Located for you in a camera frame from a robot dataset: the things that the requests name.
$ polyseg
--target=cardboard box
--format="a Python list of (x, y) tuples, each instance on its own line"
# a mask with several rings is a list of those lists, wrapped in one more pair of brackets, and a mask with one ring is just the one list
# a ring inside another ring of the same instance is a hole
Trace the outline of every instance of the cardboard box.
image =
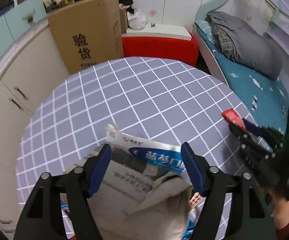
[(120, 22), (121, 22), (121, 32), (122, 34), (126, 33), (128, 29), (128, 19), (126, 16), (126, 9), (120, 9)]
[(71, 74), (123, 57), (118, 0), (82, 0), (51, 13), (48, 21)]

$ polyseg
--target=floor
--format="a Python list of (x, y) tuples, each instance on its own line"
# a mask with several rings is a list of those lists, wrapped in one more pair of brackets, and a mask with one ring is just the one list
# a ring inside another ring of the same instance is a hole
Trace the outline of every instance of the floor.
[(205, 62), (205, 60), (203, 59), (203, 56), (200, 53), (198, 55), (198, 59), (197, 59), (197, 62), (195, 64), (195, 68), (197, 68), (197, 69), (199, 69), (199, 70), (211, 75), (210, 71), (209, 71), (209, 69), (207, 67), (206, 62)]

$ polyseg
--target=round table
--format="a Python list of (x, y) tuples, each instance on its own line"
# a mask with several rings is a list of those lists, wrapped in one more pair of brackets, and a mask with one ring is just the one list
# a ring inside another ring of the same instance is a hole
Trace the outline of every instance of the round table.
[[(235, 155), (239, 141), (221, 116), (229, 108), (254, 122), (228, 86), (176, 60), (129, 57), (83, 70), (53, 90), (25, 129), (16, 167), (19, 203), (24, 205), (43, 172), (60, 175), (102, 144), (107, 124), (158, 142), (189, 142), (210, 165), (239, 175), (245, 168)], [(230, 199), (219, 238), (227, 227)]]

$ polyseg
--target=teal bedsheet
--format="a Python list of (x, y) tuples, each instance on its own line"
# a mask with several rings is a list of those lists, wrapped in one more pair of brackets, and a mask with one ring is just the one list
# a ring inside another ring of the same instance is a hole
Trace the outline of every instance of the teal bedsheet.
[(257, 124), (285, 131), (289, 96), (279, 78), (271, 80), (251, 68), (227, 59), (196, 24), (195, 29), (209, 49), (215, 50), (214, 56), (229, 87), (245, 104)]

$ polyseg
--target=metal cylinder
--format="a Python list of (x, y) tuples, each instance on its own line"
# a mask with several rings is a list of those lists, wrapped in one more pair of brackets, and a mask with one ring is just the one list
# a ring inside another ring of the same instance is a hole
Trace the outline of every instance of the metal cylinder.
[(83, 172), (83, 168), (82, 167), (76, 167), (74, 168), (74, 173), (80, 174)]
[(218, 169), (216, 166), (211, 166), (211, 167), (209, 168), (209, 171), (210, 171), (211, 173), (217, 173), (217, 172), (219, 171), (219, 169)]
[(44, 172), (42, 175), (41, 175), (41, 178), (42, 179), (47, 179), (50, 177), (50, 174), (48, 172)]
[(248, 172), (243, 173), (245, 179), (251, 179), (251, 175)]

